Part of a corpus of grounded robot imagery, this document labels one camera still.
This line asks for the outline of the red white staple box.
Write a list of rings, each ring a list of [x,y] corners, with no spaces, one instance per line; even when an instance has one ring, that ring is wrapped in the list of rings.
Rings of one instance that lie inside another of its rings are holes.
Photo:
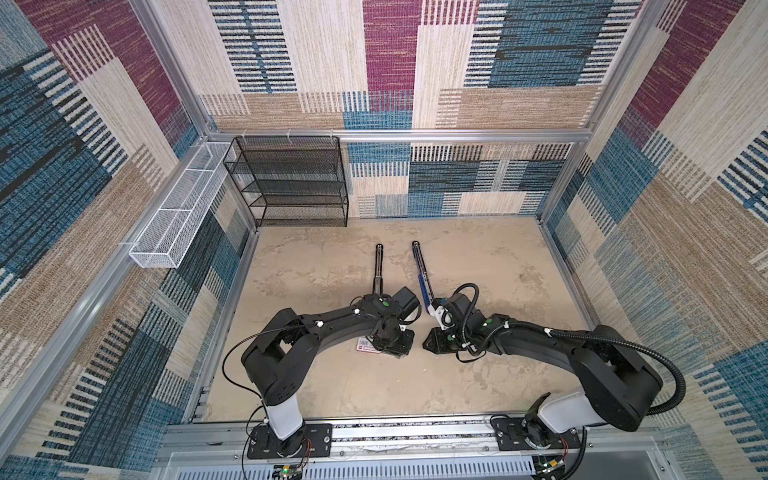
[[[379,354],[379,351],[365,337],[357,339],[355,350],[360,353]]]

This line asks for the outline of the blue stapler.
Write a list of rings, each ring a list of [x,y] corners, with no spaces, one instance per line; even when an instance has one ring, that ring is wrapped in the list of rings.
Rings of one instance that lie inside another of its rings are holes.
[[[430,284],[428,270],[426,268],[426,263],[422,254],[420,242],[417,240],[414,240],[411,244],[411,247],[412,247],[412,253],[413,253],[414,259],[417,264],[418,279],[419,279],[419,285],[422,292],[423,303],[425,305],[427,312],[430,315],[432,315],[435,311],[435,308],[433,305],[434,294]]]

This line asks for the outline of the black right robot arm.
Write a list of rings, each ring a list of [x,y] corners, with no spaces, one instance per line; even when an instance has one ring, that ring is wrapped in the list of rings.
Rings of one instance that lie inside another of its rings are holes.
[[[478,287],[462,284],[447,298],[421,289],[438,325],[423,343],[436,355],[453,354],[472,363],[487,354],[519,356],[572,373],[578,388],[545,393],[520,422],[534,449],[550,447],[576,428],[610,425],[633,432],[646,416],[682,403],[687,384],[681,370],[659,352],[624,339],[611,327],[561,330],[513,317],[484,315],[476,306]]]

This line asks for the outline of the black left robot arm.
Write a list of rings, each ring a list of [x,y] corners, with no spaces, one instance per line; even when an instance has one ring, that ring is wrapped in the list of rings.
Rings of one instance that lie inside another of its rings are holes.
[[[394,295],[370,293],[350,305],[320,314],[280,310],[241,356],[249,380],[261,395],[270,436],[283,455],[305,444],[306,422],[296,394],[316,356],[340,343],[365,338],[382,354],[402,358],[410,352],[420,315],[417,296],[407,287]]]

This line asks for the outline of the black mesh shelf rack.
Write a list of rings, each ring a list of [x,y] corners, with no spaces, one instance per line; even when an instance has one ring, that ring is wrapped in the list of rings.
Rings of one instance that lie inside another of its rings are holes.
[[[348,185],[335,136],[238,136],[223,163],[258,227],[348,223]]]

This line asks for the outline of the aluminium front rail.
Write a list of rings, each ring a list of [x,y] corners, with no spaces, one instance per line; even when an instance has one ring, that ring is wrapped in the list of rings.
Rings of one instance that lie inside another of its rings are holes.
[[[572,429],[539,450],[519,414],[311,419],[311,452],[279,458],[253,423],[172,426],[153,479],[680,479],[658,427]]]

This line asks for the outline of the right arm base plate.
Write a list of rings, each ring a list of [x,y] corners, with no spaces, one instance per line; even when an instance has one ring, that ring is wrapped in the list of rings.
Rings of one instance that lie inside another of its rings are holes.
[[[492,415],[489,423],[500,451],[576,451],[581,447],[577,430],[557,434],[537,421],[508,415]]]

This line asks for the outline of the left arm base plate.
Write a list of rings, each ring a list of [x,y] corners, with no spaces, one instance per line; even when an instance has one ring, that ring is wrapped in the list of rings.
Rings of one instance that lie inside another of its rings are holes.
[[[270,426],[261,424],[252,428],[249,437],[245,453],[248,460],[325,458],[331,453],[333,425],[305,423],[287,439],[280,440]]]

